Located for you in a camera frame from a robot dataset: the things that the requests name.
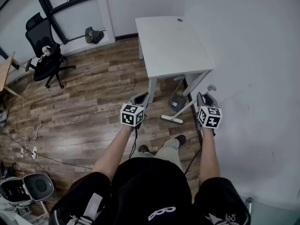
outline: mop handle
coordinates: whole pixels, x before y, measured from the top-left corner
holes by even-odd
[[[209,89],[207,89],[207,91],[205,93],[202,94],[202,96],[208,94],[210,92]],[[187,110],[191,105],[193,105],[195,102],[197,102],[197,99],[192,100],[191,102],[189,102],[188,105],[186,105],[184,108],[182,108],[178,113],[176,113],[174,116],[172,116],[172,118],[176,118],[178,117],[180,114],[182,114],[185,110]]]
[[[187,110],[195,102],[197,102],[197,99],[194,99],[193,101],[191,101],[188,105],[186,105],[184,108],[182,108],[178,113],[176,113],[174,116],[172,116],[172,118],[176,118],[177,116],[179,116],[180,114],[182,114],[185,110]]]

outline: wooden desk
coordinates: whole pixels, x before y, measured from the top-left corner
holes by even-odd
[[[144,58],[149,77],[149,103],[153,101],[157,79],[201,73],[183,92],[186,96],[213,69],[184,17],[142,17],[135,22],[140,59]]]
[[[5,62],[0,65],[0,91],[3,91],[5,89],[8,92],[17,96],[18,98],[25,100],[25,98],[23,98],[21,95],[17,94],[16,92],[14,92],[13,90],[11,90],[9,87],[6,86],[6,80],[8,78],[10,65],[14,61],[14,54],[15,53],[10,55],[9,58],[7,58]]]

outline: chair base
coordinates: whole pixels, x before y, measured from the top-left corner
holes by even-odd
[[[61,88],[61,89],[65,88],[65,86],[64,86],[64,85],[61,83],[61,81],[60,81],[59,72],[60,72],[60,71],[62,71],[62,70],[69,69],[69,68],[73,68],[73,69],[75,69],[75,68],[76,68],[76,66],[75,66],[75,65],[73,65],[73,66],[65,66],[65,67],[60,67],[60,68],[58,69],[57,73],[55,73],[55,74],[51,75],[51,76],[48,78],[48,81],[46,82],[46,85],[45,85],[45,87],[46,87],[46,88],[48,88],[48,89],[50,88],[50,85],[49,85],[49,83],[50,83],[50,81],[52,80],[52,78],[53,78],[53,77],[54,77],[54,75],[55,75],[55,76],[56,76],[56,79],[58,80],[58,83],[60,84],[60,88]]]

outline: black office chair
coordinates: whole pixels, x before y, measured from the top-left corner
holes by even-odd
[[[3,105],[3,107],[4,107],[4,109],[6,109],[6,107],[5,107],[5,105],[4,105],[4,102],[3,102],[3,100],[4,100],[4,96],[6,95],[6,90],[3,90],[3,91],[1,91],[0,92],[0,107],[1,107],[1,104]]]
[[[44,54],[42,51],[44,46],[51,47],[50,56],[45,56],[36,66],[31,64],[30,59],[27,63],[26,71],[28,71],[29,67],[35,70],[33,76],[34,81],[49,78],[45,85],[46,88],[50,88],[49,82],[54,75],[56,75],[60,87],[64,88],[64,85],[62,85],[60,81],[59,72],[68,68],[75,69],[76,66],[60,67],[63,60],[66,61],[67,59],[60,53],[60,45],[53,39],[51,24],[48,18],[42,18],[40,13],[35,14],[27,21],[26,30],[25,36],[30,42],[37,58],[40,58]]]

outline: wrist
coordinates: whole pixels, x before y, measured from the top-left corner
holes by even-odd
[[[123,128],[122,128],[122,129],[124,129],[125,131],[131,133],[131,132],[134,130],[134,127],[129,126],[129,125],[123,125]]]
[[[207,128],[207,127],[203,127],[202,128],[202,132],[203,132],[203,135],[204,134],[213,134],[212,129],[211,128]]]

